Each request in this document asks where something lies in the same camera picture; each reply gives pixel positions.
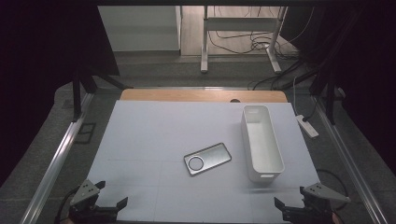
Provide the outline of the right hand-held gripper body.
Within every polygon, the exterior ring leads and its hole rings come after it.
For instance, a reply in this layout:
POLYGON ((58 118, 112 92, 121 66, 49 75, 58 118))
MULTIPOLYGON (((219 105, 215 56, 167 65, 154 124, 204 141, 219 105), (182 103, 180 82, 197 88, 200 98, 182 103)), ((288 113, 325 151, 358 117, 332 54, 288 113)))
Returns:
POLYGON ((332 210, 331 201, 341 203, 350 203, 351 200, 321 183, 313 184, 305 187, 307 194, 303 198, 304 207, 292 207, 289 215, 283 215, 285 221, 292 224, 334 224, 332 222, 332 215, 335 214, 332 210))

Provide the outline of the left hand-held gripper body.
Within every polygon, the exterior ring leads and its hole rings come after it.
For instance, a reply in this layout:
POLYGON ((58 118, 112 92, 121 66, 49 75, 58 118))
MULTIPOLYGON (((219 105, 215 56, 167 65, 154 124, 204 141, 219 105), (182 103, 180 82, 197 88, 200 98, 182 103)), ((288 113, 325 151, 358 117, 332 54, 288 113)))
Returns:
POLYGON ((89 179, 83 181, 70 202, 69 218, 74 223, 111 223, 117 220, 117 214, 110 214, 111 207, 96 204, 100 193, 89 179))

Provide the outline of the grey phone case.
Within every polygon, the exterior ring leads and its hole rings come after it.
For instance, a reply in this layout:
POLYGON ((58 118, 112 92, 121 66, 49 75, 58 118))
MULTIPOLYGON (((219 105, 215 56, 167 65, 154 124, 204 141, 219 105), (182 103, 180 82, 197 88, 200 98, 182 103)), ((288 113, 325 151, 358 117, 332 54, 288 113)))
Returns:
POLYGON ((191 176, 211 170, 232 160, 223 143, 217 143, 184 156, 184 162, 191 176))

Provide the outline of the white plastic storage box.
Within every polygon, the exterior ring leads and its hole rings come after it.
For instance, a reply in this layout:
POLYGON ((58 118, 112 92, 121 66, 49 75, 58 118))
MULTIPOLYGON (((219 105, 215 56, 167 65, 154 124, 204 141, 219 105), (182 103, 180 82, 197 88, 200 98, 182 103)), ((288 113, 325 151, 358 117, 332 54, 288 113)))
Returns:
POLYGON ((285 170, 269 109, 246 105, 241 118, 249 179, 271 183, 285 170))

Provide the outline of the white power strip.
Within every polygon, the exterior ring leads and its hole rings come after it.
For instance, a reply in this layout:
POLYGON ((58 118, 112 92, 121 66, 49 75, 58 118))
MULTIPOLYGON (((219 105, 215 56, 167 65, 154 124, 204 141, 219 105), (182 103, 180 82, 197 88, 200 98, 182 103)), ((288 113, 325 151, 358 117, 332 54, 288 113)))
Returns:
POLYGON ((296 119, 297 119, 300 127, 305 131, 305 133, 310 138, 318 137, 318 132, 316 131, 316 129, 308 121, 304 121, 303 115, 298 115, 296 117, 296 119))

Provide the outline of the light grey table mat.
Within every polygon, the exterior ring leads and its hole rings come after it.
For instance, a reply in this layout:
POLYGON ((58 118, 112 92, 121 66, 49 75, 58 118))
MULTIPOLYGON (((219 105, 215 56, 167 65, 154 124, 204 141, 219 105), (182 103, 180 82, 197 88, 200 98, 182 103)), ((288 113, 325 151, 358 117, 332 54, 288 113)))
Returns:
POLYGON ((268 104, 285 170, 271 183, 249 179, 243 103, 118 101, 88 173, 105 181, 97 201, 128 198, 120 221, 280 223, 274 198, 302 206, 300 187, 319 181, 288 103, 268 104), (184 156, 223 143, 232 160, 191 176, 184 156))

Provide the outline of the black metal stand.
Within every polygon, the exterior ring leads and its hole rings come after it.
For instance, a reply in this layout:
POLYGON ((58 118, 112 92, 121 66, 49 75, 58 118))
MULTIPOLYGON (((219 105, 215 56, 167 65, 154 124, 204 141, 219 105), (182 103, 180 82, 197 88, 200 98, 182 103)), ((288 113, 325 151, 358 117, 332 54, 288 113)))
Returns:
POLYGON ((312 95, 320 97, 323 90, 326 90, 325 98, 325 118, 330 124, 334 124, 333 118, 333 104, 335 100, 335 73, 334 68, 336 65, 337 57, 340 50, 345 43, 348 35, 350 34, 353 26, 356 24, 361 11, 359 9, 351 9, 339 23, 338 27, 332 31, 333 42, 329 46, 323 61, 320 63, 312 85, 309 91, 312 95))
POLYGON ((83 87, 85 92, 87 93, 95 93, 98 89, 95 81, 93 80, 94 76, 98 76, 102 80, 107 83, 117 87, 120 90, 131 89, 131 86, 127 86, 110 75, 106 75, 105 73, 99 71, 90 66, 86 66, 83 68, 79 68, 73 75, 72 84, 73 84, 73 107, 74 107, 74 117, 73 121, 77 122, 78 119, 82 116, 82 102, 80 96, 80 87, 83 87))

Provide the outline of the wooden table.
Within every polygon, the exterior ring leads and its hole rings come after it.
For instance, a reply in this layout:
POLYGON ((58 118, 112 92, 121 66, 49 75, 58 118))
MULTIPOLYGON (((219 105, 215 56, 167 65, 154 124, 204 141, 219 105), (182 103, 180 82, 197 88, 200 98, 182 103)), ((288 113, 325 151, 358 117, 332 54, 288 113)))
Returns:
POLYGON ((128 89, 124 101, 286 103, 282 91, 128 89))

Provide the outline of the black curtain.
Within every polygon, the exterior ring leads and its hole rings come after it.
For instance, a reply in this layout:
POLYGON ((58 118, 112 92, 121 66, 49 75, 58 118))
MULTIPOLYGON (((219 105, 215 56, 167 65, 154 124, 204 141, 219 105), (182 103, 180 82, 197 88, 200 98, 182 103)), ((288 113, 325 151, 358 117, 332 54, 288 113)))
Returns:
POLYGON ((117 76, 99 7, 0 0, 0 187, 76 74, 117 76))
POLYGON ((293 7, 286 29, 300 33, 297 46, 313 76, 332 44, 332 31, 351 9, 361 14, 337 57, 335 90, 342 107, 386 166, 396 174, 396 2, 361 0, 324 7, 293 7))

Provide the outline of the white partition panel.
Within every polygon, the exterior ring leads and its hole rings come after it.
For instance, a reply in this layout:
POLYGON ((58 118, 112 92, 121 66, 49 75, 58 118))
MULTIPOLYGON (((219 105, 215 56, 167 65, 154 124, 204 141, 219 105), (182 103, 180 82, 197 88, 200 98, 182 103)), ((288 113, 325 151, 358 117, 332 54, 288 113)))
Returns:
POLYGON ((180 50, 180 7, 125 6, 98 10, 114 51, 180 50))

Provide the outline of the aluminium frame rail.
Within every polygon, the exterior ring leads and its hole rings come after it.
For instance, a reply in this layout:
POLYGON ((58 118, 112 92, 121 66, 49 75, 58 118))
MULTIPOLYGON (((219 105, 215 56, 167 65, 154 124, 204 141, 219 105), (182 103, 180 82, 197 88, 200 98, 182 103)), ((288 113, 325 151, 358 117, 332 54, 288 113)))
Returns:
POLYGON ((38 185, 35 194, 26 208, 19 224, 36 224, 42 209, 50 196, 50 192, 55 184, 55 181, 61 172, 67 155, 73 145, 79 129, 88 113, 89 106, 93 98, 92 93, 86 93, 81 103, 81 115, 76 121, 72 121, 68 126, 64 137, 58 146, 55 154, 44 173, 40 184, 38 185))
POLYGON ((353 182, 355 189, 361 197, 361 201, 364 204, 369 216, 371 217, 374 224, 389 224, 388 219, 385 216, 377 198, 371 190, 368 182, 361 173, 358 165, 354 161, 352 155, 349 152, 344 139, 337 130, 336 126, 331 124, 325 113, 325 106, 320 100, 312 97, 312 100, 316 104, 316 110, 322 120, 327 132, 329 133, 332 142, 335 146, 337 153, 339 154, 340 160, 346 167, 346 171, 349 174, 351 181, 353 182))

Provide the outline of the black rectangular floor frame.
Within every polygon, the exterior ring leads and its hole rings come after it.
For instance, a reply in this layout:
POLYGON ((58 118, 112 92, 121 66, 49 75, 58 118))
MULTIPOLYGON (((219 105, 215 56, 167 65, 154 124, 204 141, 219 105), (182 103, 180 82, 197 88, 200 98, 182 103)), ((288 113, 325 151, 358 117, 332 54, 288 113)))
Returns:
POLYGON ((84 122, 78 131, 77 137, 75 139, 75 143, 80 145, 88 145, 92 140, 95 127, 96 127, 95 122, 90 122, 90 123, 84 122))

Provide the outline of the white desk frame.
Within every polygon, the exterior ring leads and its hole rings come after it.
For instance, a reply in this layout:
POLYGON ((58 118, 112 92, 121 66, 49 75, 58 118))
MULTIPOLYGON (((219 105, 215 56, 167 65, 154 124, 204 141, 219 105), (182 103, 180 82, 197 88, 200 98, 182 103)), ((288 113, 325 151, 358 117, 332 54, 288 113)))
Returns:
POLYGON ((204 6, 204 32, 201 50, 201 72, 208 71, 208 49, 207 39, 211 31, 225 32, 270 32, 272 38, 269 44, 265 45, 265 50, 269 61, 276 74, 281 73, 281 68, 276 58, 276 41, 280 33, 283 20, 285 18, 286 7, 281 7, 275 18, 222 18, 208 17, 208 6, 204 6))

